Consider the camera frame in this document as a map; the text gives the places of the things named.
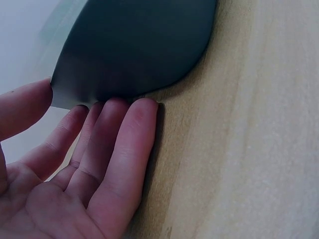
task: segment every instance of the white background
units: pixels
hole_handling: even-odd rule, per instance
[[[41,45],[39,32],[59,2],[60,0],[0,2],[0,94],[51,76],[63,42],[56,43],[57,48],[51,49],[52,57],[50,57],[50,51],[48,51],[49,54],[46,53],[46,59],[50,60],[44,63],[45,67],[35,72],[34,68],[39,61],[39,56],[49,47]],[[10,163],[19,159],[40,144],[66,113],[66,110],[50,108],[36,125],[2,142],[6,162]]]

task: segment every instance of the wooden table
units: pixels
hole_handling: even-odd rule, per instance
[[[220,0],[126,238],[319,238],[319,1]]]

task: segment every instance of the rounded dark object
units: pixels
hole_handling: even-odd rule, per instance
[[[216,0],[88,0],[55,67],[53,106],[131,98],[184,77],[204,53]]]

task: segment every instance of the skin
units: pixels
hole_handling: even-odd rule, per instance
[[[49,80],[0,96],[0,142],[35,124]],[[140,204],[158,105],[140,99],[73,108],[46,141],[6,165],[0,147],[0,238],[119,239]],[[80,134],[71,161],[50,181]]]

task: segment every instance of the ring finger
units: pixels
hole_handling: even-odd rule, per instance
[[[102,182],[115,140],[129,105],[120,99],[107,101],[93,128],[79,168],[65,192],[79,197],[85,206]]]

